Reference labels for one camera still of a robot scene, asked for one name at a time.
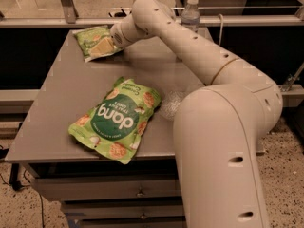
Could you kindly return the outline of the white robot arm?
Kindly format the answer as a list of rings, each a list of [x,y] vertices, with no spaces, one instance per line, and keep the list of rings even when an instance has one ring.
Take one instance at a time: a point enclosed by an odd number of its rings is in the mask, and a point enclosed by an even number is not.
[[[173,123],[187,228],[270,228],[257,142],[278,122],[280,89],[173,16],[157,0],[136,0],[111,37],[119,48],[159,37],[204,84],[182,100]]]

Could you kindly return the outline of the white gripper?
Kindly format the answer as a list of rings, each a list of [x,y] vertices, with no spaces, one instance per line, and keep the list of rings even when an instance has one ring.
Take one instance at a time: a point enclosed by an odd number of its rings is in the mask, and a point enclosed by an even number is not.
[[[112,54],[116,51],[115,46],[118,48],[126,48],[141,39],[149,37],[146,31],[135,24],[132,15],[126,16],[123,20],[113,25],[110,30],[110,35],[112,39],[110,37],[103,38],[89,51],[92,57]]]

